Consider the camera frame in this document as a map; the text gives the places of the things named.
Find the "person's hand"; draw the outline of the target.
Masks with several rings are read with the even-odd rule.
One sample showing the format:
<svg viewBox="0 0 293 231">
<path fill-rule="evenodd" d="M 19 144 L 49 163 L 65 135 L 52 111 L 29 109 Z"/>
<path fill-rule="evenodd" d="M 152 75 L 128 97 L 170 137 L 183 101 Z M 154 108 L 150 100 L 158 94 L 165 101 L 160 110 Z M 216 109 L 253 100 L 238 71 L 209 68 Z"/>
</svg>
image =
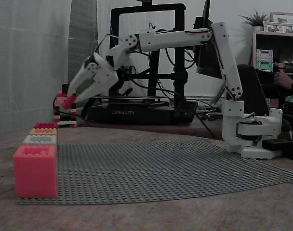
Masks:
<svg viewBox="0 0 293 231">
<path fill-rule="evenodd" d="M 274 84 L 284 89 L 291 90 L 293 85 L 293 79 L 291 79 L 284 72 L 276 72 L 274 74 Z"/>
</svg>

